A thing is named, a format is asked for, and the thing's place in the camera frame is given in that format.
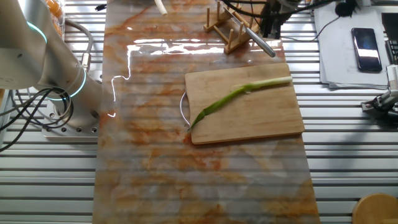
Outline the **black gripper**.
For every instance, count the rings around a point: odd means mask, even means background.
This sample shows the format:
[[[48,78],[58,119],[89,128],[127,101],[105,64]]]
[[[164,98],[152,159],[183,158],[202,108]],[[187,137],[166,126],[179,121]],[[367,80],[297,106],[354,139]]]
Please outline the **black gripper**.
[[[286,0],[266,0],[264,7],[262,8],[261,15],[264,16],[261,19],[261,32],[264,38],[267,38],[272,30],[272,19],[269,14],[283,14],[291,11],[291,5]],[[280,39],[280,31],[283,22],[280,19],[274,21],[274,38]]]

